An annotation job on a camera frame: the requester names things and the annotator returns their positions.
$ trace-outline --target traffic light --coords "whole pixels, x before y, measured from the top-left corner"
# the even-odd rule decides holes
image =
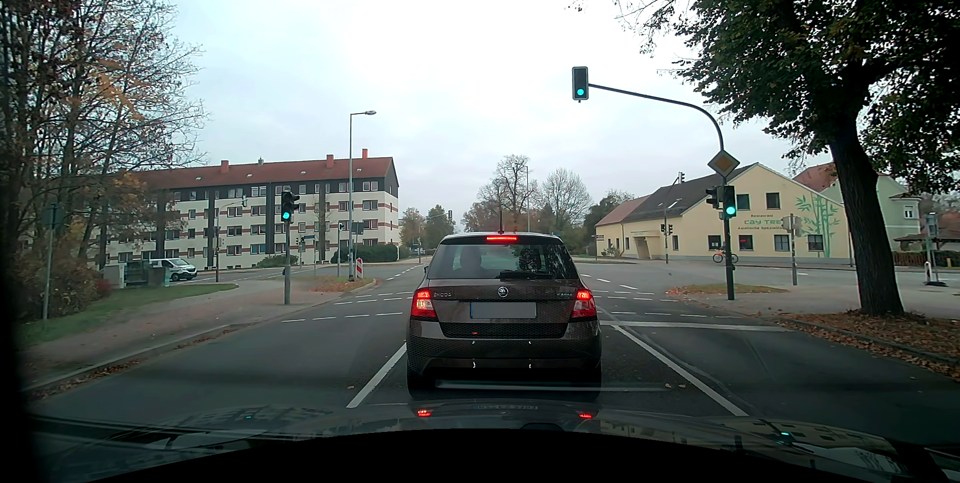
[[[737,192],[730,185],[723,188],[723,212],[728,219],[737,216]]]
[[[712,189],[706,189],[706,195],[709,196],[706,199],[706,203],[709,203],[713,206],[714,209],[720,209],[720,196],[719,196],[720,187],[713,187]]]
[[[573,68],[573,99],[586,100],[591,97],[590,86],[587,80],[587,67]]]
[[[284,192],[280,198],[280,219],[284,222],[290,222],[294,218],[294,212],[297,207],[294,202],[300,199],[298,195],[290,192]]]

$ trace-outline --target sky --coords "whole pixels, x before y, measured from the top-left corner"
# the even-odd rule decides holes
[[[583,66],[593,84],[704,104],[659,72],[689,54],[679,40],[639,54],[610,0],[583,12],[567,9],[575,0],[169,1],[174,36],[202,51],[188,93],[210,114],[208,165],[346,158],[349,114],[376,110],[353,117],[353,155],[393,157],[400,209],[440,204],[462,228],[505,155],[530,157],[531,180],[572,170],[598,201],[709,175],[719,150],[690,108],[596,89],[572,99],[570,69]],[[790,144],[762,127],[723,125],[727,152],[792,175]]]

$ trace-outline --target lane marking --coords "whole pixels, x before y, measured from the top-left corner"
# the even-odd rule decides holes
[[[640,346],[641,348],[647,350],[647,352],[649,352],[650,355],[652,355],[652,356],[656,357],[657,359],[659,359],[660,362],[663,363],[664,365],[669,366],[671,369],[673,369],[674,372],[677,372],[680,376],[683,376],[683,378],[686,379],[687,381],[689,381],[691,384],[693,384],[694,387],[696,387],[696,388],[699,389],[700,391],[703,391],[703,393],[705,393],[706,396],[709,396],[709,397],[712,398],[717,404],[719,404],[719,405],[723,406],[724,408],[726,408],[726,410],[727,410],[728,412],[730,412],[731,414],[739,415],[739,416],[747,415],[747,413],[744,412],[743,410],[741,410],[736,404],[730,402],[730,401],[727,400],[723,395],[721,395],[719,392],[714,391],[713,389],[711,389],[710,387],[708,387],[707,384],[705,384],[704,382],[698,380],[696,376],[694,376],[693,374],[687,372],[687,370],[686,370],[685,368],[683,368],[683,367],[680,366],[680,365],[677,365],[676,363],[674,363],[673,361],[671,361],[670,359],[668,359],[664,354],[662,354],[662,353],[654,350],[653,346],[650,346],[650,345],[648,345],[646,342],[643,342],[642,340],[638,339],[637,337],[635,337],[634,335],[632,335],[632,334],[629,333],[626,329],[624,329],[623,327],[620,327],[619,325],[614,325],[613,328],[616,329],[616,330],[618,330],[619,332],[623,333],[624,335],[626,335],[627,338],[629,338],[631,341],[635,342],[635,343],[636,343],[638,346]]]
[[[693,329],[733,329],[738,331],[790,332],[790,329],[771,325],[726,325],[726,323],[694,323],[692,321],[601,321],[601,325],[626,325],[628,327],[690,327]]]
[[[407,351],[407,343],[403,342],[400,349],[398,349],[396,353],[393,354],[393,356],[390,357],[390,359],[386,363],[384,363],[383,366],[380,367],[380,369],[376,372],[376,374],[373,375],[373,378],[369,379],[369,381],[366,382],[366,385],[363,386],[363,389],[361,389],[360,391],[357,391],[356,396],[354,396],[353,400],[351,400],[350,403],[347,404],[346,406],[348,408],[356,408],[357,406],[359,406],[360,403],[363,402],[364,398],[367,398],[367,395],[370,394],[371,391],[373,391],[374,388],[377,385],[379,385],[381,381],[383,381],[383,378],[387,375],[387,372],[389,372],[390,369],[397,364],[397,361],[399,361],[401,357],[403,357],[403,354],[406,353],[406,351]]]

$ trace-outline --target rear windshield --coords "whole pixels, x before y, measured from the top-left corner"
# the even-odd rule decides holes
[[[441,243],[427,278],[576,280],[579,276],[567,248],[557,240],[523,238],[503,244],[477,237]]]

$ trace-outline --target tail light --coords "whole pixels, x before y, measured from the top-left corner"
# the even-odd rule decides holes
[[[410,308],[410,316],[437,317],[433,310],[433,301],[430,300],[429,290],[419,290],[414,295],[414,304]]]
[[[589,290],[577,291],[577,302],[573,304],[573,314],[570,317],[596,317],[597,307],[594,305],[594,295]]]

